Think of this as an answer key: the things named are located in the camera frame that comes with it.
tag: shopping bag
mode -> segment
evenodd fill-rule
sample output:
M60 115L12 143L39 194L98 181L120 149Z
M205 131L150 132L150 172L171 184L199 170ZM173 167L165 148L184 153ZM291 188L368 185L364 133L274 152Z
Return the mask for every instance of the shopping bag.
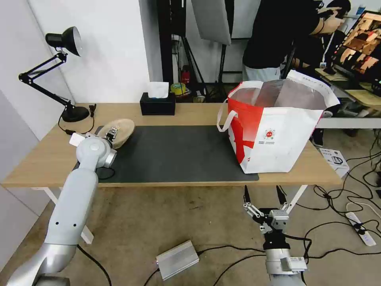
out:
M244 81L228 94L228 116L217 128L228 130L237 160L246 174L289 172L323 111L339 104L321 81L296 71L284 80Z

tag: tissue box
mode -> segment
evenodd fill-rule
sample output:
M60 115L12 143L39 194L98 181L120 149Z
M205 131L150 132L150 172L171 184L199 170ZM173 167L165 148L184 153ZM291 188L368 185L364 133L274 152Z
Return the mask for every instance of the tissue box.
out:
M327 163L336 171L341 178L349 171L349 166L346 163L343 155L338 150L319 148Z
M143 93L140 99L142 115L175 115L176 96L169 93L167 98L149 98L148 93Z

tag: person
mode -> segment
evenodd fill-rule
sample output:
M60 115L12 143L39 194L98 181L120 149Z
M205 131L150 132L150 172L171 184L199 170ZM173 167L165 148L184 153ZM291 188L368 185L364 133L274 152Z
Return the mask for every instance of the person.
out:
M313 0L262 0L242 62L242 79L280 79L280 65L295 39L335 31L343 22L337 11L325 21Z
M325 11L321 9L318 15L322 16L328 9L334 9L337 11L336 18L343 19L350 11L351 4L349 0L333 0ZM315 69L319 68L321 63L326 63L327 70L331 68L331 58L344 38L345 33L336 30L332 34L309 35L298 39L292 66L301 73L316 77Z

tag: gray pants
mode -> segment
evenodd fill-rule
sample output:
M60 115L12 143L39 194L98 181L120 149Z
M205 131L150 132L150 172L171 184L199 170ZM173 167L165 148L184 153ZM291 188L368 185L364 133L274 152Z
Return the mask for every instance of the gray pants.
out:
M242 67L242 81L271 81L281 78L280 68L252 69L245 65Z

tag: desk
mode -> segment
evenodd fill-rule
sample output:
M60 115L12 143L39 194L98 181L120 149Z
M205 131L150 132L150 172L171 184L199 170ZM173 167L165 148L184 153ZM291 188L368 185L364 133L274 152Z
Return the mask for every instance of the desk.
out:
M315 69L320 76L321 80L330 86L335 85L335 81L349 81L345 75L336 73L334 75L327 74L321 68ZM354 118L322 118L317 124L317 128L354 128L354 129L371 129L379 128L381 126L381 118L364 118L370 113L381 111L381 97L373 94L368 85L360 84L364 89L346 89L342 90L345 93L345 97L350 98L352 101L356 101L361 105L368 107L361 111Z
M118 118L130 118L137 126L186 126L215 125L219 103L180 103L176 104L175 116L142 116L138 103L98 104L95 111L94 130L98 126ZM227 104L222 121L226 119ZM62 127L84 132L91 126L87 118L81 122L65 123ZM58 126L41 140L26 158L2 182L5 188L31 187L43 189L54 203L57 197L53 188L61 188L68 174L76 164L75 147L69 144L69 136ZM308 142L302 154L288 173L259 174L258 181L239 182L155 182L155 183L99 183L99 187L150 187L150 186L244 186L244 185L302 185L290 202L291 206L302 195L307 185L339 185L341 179L326 163L320 153ZM92 234L85 227L82 237L91 243Z

